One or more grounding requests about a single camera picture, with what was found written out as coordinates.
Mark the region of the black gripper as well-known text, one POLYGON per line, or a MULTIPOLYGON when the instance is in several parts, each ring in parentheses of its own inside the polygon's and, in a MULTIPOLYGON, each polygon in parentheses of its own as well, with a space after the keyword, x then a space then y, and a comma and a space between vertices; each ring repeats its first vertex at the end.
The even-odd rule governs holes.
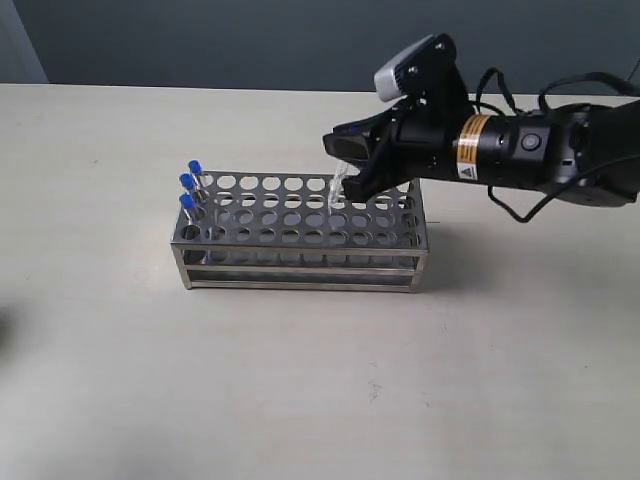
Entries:
POLYGON ((438 118, 427 107, 398 107, 338 125, 326 153, 359 173, 342 181, 349 201, 368 201, 415 178, 539 190, 554 181, 554 128, 540 115, 438 118))

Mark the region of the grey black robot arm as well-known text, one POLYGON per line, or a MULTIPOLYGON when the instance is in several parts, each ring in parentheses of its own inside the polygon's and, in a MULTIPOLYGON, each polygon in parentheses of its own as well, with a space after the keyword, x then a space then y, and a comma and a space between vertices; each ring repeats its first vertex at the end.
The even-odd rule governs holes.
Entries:
POLYGON ((417 178, 537 191, 585 206, 620 207, 639 193, 639 105, 581 105, 554 118, 449 114, 407 100, 323 138, 328 155, 357 169, 343 182, 364 202, 417 178))

